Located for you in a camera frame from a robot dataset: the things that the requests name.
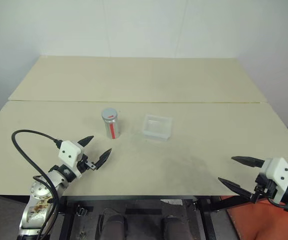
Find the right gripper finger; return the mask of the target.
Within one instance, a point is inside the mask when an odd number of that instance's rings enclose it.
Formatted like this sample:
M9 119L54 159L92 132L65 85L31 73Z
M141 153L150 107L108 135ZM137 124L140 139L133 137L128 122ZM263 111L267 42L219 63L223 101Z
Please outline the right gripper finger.
M264 164L264 160L249 156L234 156L231 159L252 168L261 168Z
M221 177L217 178L222 184L224 184L228 189L230 189L232 192L238 194L241 197L244 197L245 199L247 199L249 202L256 202L256 199L253 197L253 194L243 188L241 188L240 185L231 182L227 179L223 179Z

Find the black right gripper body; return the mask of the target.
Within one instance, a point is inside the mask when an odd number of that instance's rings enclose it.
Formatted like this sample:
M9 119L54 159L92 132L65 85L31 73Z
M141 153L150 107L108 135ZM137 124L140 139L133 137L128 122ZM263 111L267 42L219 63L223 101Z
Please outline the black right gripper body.
M253 198L273 198L277 192L276 183L268 179L265 174L259 173L255 180L256 186L254 188Z

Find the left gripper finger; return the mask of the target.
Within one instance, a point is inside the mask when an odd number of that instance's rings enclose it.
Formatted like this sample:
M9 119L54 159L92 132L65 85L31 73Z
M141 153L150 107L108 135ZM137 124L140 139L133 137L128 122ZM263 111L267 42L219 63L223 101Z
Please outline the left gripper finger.
M77 141L77 146L79 148L84 148L86 145L88 145L90 143L90 141L94 138L93 135L91 136L87 136L79 141Z
M96 169L98 170L108 159L112 149L108 149L102 155L100 155L99 160L95 163Z

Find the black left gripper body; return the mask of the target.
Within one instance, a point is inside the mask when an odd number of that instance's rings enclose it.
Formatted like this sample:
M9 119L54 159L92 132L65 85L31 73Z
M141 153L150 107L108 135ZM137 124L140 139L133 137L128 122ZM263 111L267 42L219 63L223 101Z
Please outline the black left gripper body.
M96 170L97 167L93 162L90 162L88 156L83 152L77 156L77 169L80 173L84 173L87 170Z

